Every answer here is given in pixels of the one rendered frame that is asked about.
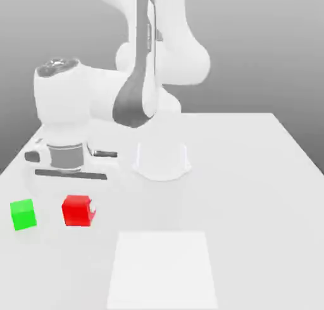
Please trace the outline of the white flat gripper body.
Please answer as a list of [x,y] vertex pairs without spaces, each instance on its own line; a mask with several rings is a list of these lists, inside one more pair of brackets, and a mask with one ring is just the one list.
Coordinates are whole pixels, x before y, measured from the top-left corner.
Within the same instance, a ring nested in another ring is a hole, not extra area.
[[111,175],[96,167],[63,171],[26,165],[26,187],[35,195],[97,195],[113,183]]

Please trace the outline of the small red cube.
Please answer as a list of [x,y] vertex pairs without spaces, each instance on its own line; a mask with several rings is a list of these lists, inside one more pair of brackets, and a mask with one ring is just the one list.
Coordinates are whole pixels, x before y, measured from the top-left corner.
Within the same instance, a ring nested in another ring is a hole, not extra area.
[[67,195],[61,208],[66,226],[91,226],[95,214],[89,213],[88,195]]

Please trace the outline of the small green cube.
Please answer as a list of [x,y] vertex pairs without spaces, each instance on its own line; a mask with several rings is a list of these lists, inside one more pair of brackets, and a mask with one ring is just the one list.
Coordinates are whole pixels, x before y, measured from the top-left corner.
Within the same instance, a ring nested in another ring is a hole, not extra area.
[[10,203],[14,229],[23,230],[37,225],[33,201],[24,199]]

